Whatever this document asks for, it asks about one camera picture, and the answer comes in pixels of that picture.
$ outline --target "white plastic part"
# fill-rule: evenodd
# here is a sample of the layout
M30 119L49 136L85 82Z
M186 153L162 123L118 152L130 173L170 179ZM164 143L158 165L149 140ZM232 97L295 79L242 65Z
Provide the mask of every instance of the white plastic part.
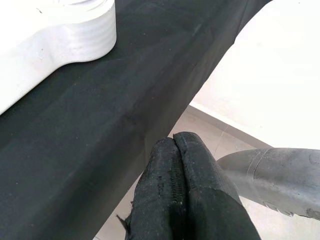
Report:
M116 43L114 0L14 0L0 9L0 115L57 68Z

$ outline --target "black cloth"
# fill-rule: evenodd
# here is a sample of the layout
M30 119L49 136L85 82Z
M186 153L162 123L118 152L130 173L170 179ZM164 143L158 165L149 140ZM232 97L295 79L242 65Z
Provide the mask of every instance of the black cloth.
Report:
M0 116L0 239L91 240L268 1L116 0L114 49Z
M159 141L122 221L126 240L259 240L236 189L198 135Z

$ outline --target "finger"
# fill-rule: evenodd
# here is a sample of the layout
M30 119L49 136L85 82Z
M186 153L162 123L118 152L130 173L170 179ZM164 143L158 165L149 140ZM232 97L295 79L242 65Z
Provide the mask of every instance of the finger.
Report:
M188 191L186 240L258 240L239 196L195 133L173 136L178 146Z
M151 153L125 221L126 239L182 240L186 224L186 187L180 152L171 138Z

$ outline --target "tile floor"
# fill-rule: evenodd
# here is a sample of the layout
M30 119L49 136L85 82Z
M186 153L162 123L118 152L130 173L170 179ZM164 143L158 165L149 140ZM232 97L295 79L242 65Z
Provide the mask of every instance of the tile floor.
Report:
M251 145L207 123L188 110L180 117L169 136L181 131L197 133L216 160L230 153L253 149ZM125 231L116 215L122 218L129 215L137 182L138 180L123 197L94 240L125 239ZM241 200L262 240L319 239L320 221L300 216L288 217L245 198Z

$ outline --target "gray rubber object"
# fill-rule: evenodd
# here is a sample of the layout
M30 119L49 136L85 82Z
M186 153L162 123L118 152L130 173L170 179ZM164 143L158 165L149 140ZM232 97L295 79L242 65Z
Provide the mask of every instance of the gray rubber object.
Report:
M320 150L246 150L218 164L240 196L289 216L320 220Z

